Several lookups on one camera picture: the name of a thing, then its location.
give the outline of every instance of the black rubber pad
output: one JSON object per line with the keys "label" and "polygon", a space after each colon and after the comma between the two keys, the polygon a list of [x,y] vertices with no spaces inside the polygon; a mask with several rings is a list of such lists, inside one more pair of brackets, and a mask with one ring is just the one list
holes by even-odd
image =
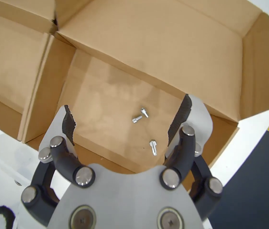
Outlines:
{"label": "black rubber pad", "polygon": [[185,122],[189,114],[191,112],[192,107],[192,101],[188,94],[185,95],[184,99],[182,100],[182,103],[177,111],[177,114],[174,117],[174,120],[172,124],[170,125],[170,128],[168,129],[168,145],[171,143],[172,139],[174,138],[175,134],[177,133],[181,123]]}
{"label": "black rubber pad", "polygon": [[68,105],[65,105],[65,111],[66,111],[66,115],[62,121],[62,133],[64,133],[67,136],[67,138],[72,142],[74,146],[73,132],[74,132],[76,123],[73,119],[73,116],[70,112]]}

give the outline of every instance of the silver rivet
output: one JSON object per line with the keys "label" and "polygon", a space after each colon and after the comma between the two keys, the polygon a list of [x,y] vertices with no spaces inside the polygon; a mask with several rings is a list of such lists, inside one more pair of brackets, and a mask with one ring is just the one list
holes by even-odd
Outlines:
{"label": "silver rivet", "polygon": [[32,187],[32,186],[26,187],[21,195],[22,202],[23,203],[30,203],[36,197],[36,193],[37,193],[37,191],[34,187]]}
{"label": "silver rivet", "polygon": [[41,162],[45,162],[49,157],[51,157],[51,149],[49,147],[40,150],[38,158]]}
{"label": "silver rivet", "polygon": [[141,108],[141,113],[142,113],[146,118],[148,118],[148,114],[147,114],[145,108]]}
{"label": "silver rivet", "polygon": [[179,175],[173,169],[166,169],[162,173],[162,179],[165,185],[170,188],[176,188],[180,183]]}
{"label": "silver rivet", "polygon": [[52,147],[52,148],[55,148],[57,146],[59,146],[63,141],[63,138],[61,136],[55,136],[51,139],[51,141],[49,142],[49,145]]}
{"label": "silver rivet", "polygon": [[138,117],[136,117],[136,118],[133,118],[133,119],[132,119],[132,122],[133,122],[133,123],[136,123],[139,119],[142,119],[142,116],[141,116],[141,115],[138,116]]}
{"label": "silver rivet", "polygon": [[221,181],[215,177],[209,180],[209,187],[216,194],[221,194],[223,192],[223,185]]}
{"label": "silver rivet", "polygon": [[84,186],[92,180],[93,172],[89,167],[82,167],[76,173],[75,181],[78,185]]}
{"label": "silver rivet", "polygon": [[93,229],[95,224],[95,211],[87,205],[76,208],[70,217],[71,229]]}
{"label": "silver rivet", "polygon": [[189,125],[184,125],[182,127],[182,132],[186,135],[193,136],[195,134],[194,129]]}
{"label": "silver rivet", "polygon": [[195,143],[195,154],[194,154],[194,156],[195,157],[198,157],[198,156],[200,156],[201,155],[201,146],[198,144],[198,143]]}
{"label": "silver rivet", "polygon": [[181,215],[171,207],[164,208],[158,214],[157,224],[159,229],[181,229],[183,221]]}

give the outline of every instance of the hex socket screw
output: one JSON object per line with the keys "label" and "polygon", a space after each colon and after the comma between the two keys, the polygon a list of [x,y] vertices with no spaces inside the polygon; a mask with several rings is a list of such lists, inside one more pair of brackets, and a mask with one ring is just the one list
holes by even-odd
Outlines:
{"label": "hex socket screw", "polygon": [[142,116],[140,115],[140,116],[138,116],[138,117],[136,117],[136,118],[133,118],[132,119],[132,122],[133,123],[136,123],[139,119],[141,119],[142,118]]}
{"label": "hex socket screw", "polygon": [[142,113],[146,118],[148,118],[148,114],[147,114],[145,108],[141,108],[141,113]]}

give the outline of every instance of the open cardboard box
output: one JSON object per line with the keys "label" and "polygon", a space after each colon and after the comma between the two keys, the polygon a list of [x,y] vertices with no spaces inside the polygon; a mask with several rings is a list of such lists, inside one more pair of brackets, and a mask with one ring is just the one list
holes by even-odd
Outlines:
{"label": "open cardboard box", "polygon": [[55,30],[54,7],[54,0],[0,0],[0,129],[18,140]]}
{"label": "open cardboard box", "polygon": [[[248,1],[55,2],[59,31],[49,37],[22,139],[35,149],[68,104],[82,163],[147,170],[163,163],[167,130],[189,93],[213,120],[203,152],[212,165],[239,120],[269,109],[269,16]],[[150,118],[133,124],[141,106]]]}

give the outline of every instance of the gray floor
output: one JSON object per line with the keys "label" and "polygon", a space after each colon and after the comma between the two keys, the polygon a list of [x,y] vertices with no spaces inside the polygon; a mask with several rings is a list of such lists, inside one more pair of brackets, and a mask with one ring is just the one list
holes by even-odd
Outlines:
{"label": "gray floor", "polygon": [[214,229],[269,228],[269,132],[224,188]]}

